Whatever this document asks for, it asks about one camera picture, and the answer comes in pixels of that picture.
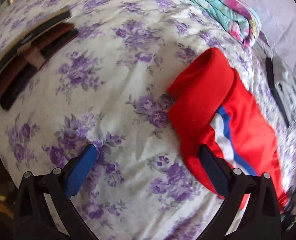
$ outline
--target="bed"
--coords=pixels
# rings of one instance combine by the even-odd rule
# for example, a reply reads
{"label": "bed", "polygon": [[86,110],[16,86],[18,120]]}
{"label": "bed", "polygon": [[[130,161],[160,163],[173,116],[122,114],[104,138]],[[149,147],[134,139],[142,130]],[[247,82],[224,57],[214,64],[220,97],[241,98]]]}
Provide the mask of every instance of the bed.
{"label": "bed", "polygon": [[286,128],[260,47],[245,49],[188,0],[18,0],[0,16],[0,52],[66,5],[78,37],[43,66],[8,112],[0,107],[0,157],[16,186],[24,172],[49,173],[93,143],[96,169],[71,200],[99,239],[195,239],[222,199],[183,164],[166,89],[199,54],[217,47],[276,132],[284,189],[295,187],[296,121]]}

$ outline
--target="leather wallet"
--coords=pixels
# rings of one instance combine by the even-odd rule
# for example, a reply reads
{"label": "leather wallet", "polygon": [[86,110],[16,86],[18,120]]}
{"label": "leather wallet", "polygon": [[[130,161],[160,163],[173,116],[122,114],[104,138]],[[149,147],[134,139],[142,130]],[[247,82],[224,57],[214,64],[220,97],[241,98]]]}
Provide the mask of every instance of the leather wallet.
{"label": "leather wallet", "polygon": [[31,65],[30,67],[38,71],[48,60],[48,58],[43,55],[44,53],[42,53],[42,51],[44,49],[48,50],[47,48],[52,43],[58,44],[58,42],[60,42],[61,44],[59,44],[59,46],[63,46],[65,40],[63,40],[61,36],[73,28],[73,24],[60,23],[32,42],[31,47],[27,49],[27,51],[17,55],[0,74],[0,99],[11,82],[27,65]]}
{"label": "leather wallet", "polygon": [[71,15],[69,8],[64,7],[58,12],[48,15],[11,41],[4,48],[0,55],[0,74],[7,67],[7,65],[16,58],[18,54],[27,51],[34,40],[70,17]]}
{"label": "leather wallet", "polygon": [[74,25],[61,23],[36,39],[29,50],[0,75],[0,104],[9,110],[29,80],[60,48],[78,35]]}

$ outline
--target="black strap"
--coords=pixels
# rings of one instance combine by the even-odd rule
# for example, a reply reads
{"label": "black strap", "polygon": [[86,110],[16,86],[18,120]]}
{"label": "black strap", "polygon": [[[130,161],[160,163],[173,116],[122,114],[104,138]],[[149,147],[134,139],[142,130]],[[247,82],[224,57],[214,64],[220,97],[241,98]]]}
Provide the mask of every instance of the black strap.
{"label": "black strap", "polygon": [[54,27],[57,23],[62,22],[68,18],[70,18],[70,11],[66,8],[62,9],[58,12],[54,17],[44,21],[43,23],[39,24],[31,31],[26,33],[23,37],[21,37],[13,47],[5,48],[4,56],[0,59],[0,73],[3,69],[9,64],[9,62],[15,57],[18,52],[18,49],[28,42],[34,41],[37,37],[39,37],[42,33],[46,30]]}
{"label": "black strap", "polygon": [[[72,29],[65,34],[61,35],[59,38],[47,45],[41,54],[49,60],[49,58],[60,49],[65,43],[74,38],[78,34],[77,29]],[[24,90],[25,86],[28,84],[29,80],[38,71],[36,67],[28,64],[20,71],[20,73],[14,78],[11,84],[8,86],[2,97],[0,98],[0,104],[4,110],[9,110],[14,104],[18,95]]]}
{"label": "black strap", "polygon": [[289,128],[290,126],[290,123],[289,123],[289,120],[287,118],[287,115],[286,115],[286,111],[285,111],[285,108],[284,108],[284,105],[280,99],[280,96],[275,88],[275,81],[274,81],[274,70],[273,70],[273,62],[272,60],[267,57],[266,58],[266,73],[267,73],[267,80],[268,80],[268,86],[270,88],[270,92],[273,96],[273,98],[275,99],[275,102],[284,118],[284,121],[285,121],[285,124],[287,126],[287,128]]}

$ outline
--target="folded blanket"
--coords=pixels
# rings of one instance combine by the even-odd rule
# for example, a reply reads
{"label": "folded blanket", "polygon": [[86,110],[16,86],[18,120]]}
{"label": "folded blanket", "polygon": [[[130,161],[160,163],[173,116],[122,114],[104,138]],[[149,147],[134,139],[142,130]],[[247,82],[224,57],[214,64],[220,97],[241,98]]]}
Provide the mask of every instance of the folded blanket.
{"label": "folded blanket", "polygon": [[246,48],[252,47],[261,30],[256,12],[240,0],[190,0],[205,9]]}

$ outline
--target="black object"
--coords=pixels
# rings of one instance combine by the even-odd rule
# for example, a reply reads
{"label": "black object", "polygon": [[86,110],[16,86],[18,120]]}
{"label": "black object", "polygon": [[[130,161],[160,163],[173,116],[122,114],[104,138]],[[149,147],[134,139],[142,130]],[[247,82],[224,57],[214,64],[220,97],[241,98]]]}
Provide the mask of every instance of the black object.
{"label": "black object", "polygon": [[46,20],[41,22],[35,28],[27,30],[27,32],[22,34],[22,36],[18,38],[16,42],[13,42],[14,45],[11,45],[11,46],[8,45],[8,47],[4,49],[4,51],[2,52],[2,55],[0,56],[0,73],[7,66],[7,64],[9,64],[9,62],[14,58],[14,56],[18,53],[18,49],[35,40],[46,30],[54,27],[56,24],[70,17],[71,17],[71,14],[70,14],[69,8],[64,7],[57,13],[46,18]]}
{"label": "black object", "polygon": [[[83,181],[92,166],[89,158],[86,159],[91,148],[95,151],[92,157],[96,159],[95,147],[89,144],[79,157],[69,160],[63,169],[55,168],[47,175],[34,176],[30,171],[23,175],[14,210],[14,240],[98,240],[67,197],[71,192],[77,193],[74,191],[76,186],[80,187],[78,178],[67,185],[71,176],[79,176],[76,171],[80,171]],[[70,236],[57,230],[44,194],[50,194]]]}
{"label": "black object", "polygon": [[[64,33],[41,50],[41,54],[46,60],[48,60],[58,49],[77,35],[77,29],[72,29]],[[35,75],[35,73],[37,73],[37,71],[38,69],[31,64],[28,64],[20,71],[0,98],[0,105],[3,109],[9,110],[11,108],[18,95],[23,91],[29,80]]]}
{"label": "black object", "polygon": [[[201,145],[199,159],[217,192],[225,200],[197,240],[280,240],[278,200],[269,173],[245,175]],[[244,194],[251,194],[238,229],[225,235],[235,218]]]}
{"label": "black object", "polygon": [[286,115],[286,111],[285,111],[285,108],[284,108],[284,105],[280,99],[280,96],[275,88],[275,81],[274,81],[274,71],[273,71],[273,62],[271,60],[271,58],[267,57],[266,58],[266,73],[267,73],[267,81],[268,81],[268,86],[270,88],[270,92],[273,96],[273,98],[275,99],[275,102],[283,116],[283,119],[285,121],[285,124],[287,126],[287,128],[289,128],[290,126],[290,123],[289,123],[289,120],[287,118],[287,115]]}

